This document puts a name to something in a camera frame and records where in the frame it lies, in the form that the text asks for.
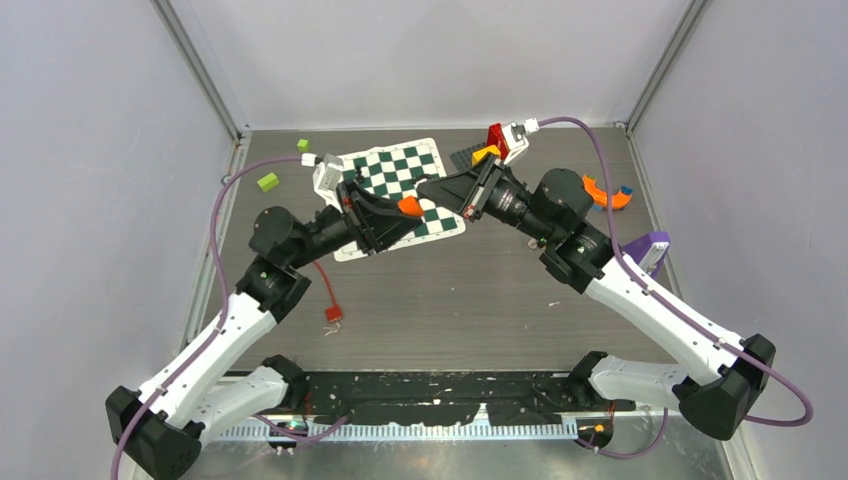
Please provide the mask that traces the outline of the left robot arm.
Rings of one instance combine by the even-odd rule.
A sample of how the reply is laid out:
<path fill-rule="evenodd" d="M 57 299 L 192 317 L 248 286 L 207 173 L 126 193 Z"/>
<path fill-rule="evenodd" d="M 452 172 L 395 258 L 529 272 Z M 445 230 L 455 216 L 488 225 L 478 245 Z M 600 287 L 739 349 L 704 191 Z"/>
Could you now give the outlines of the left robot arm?
<path fill-rule="evenodd" d="M 170 364 L 135 390 L 117 387 L 105 402 L 119 457 L 154 479 L 178 479 L 222 431 L 264 410 L 298 412 L 309 382 L 293 361 L 275 355 L 242 380 L 215 389 L 234 362 L 299 303 L 311 282 L 301 267 L 354 243 L 381 253 L 423 223 L 413 196 L 392 201 L 354 181 L 337 185 L 337 205 L 304 223 L 273 206 L 256 218 L 255 258 L 215 319 Z"/>

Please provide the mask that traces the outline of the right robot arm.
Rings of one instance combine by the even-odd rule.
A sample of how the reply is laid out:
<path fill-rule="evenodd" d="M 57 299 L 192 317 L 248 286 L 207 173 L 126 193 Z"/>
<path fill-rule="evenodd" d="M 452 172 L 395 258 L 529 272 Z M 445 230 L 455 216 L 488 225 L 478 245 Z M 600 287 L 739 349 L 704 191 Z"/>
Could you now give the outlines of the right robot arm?
<path fill-rule="evenodd" d="M 776 348 L 760 334 L 742 338 L 689 307 L 586 221 L 593 204 L 582 178 L 548 170 L 530 191 L 508 167 L 482 166 L 438 178 L 412 177 L 417 197 L 451 213 L 473 208 L 543 245 L 546 271 L 558 282 L 611 308 L 672 358 L 671 364 L 626 361 L 592 351 L 569 375 L 571 397 L 584 410 L 628 400 L 679 412 L 695 429 L 729 440 L 762 394 Z"/>

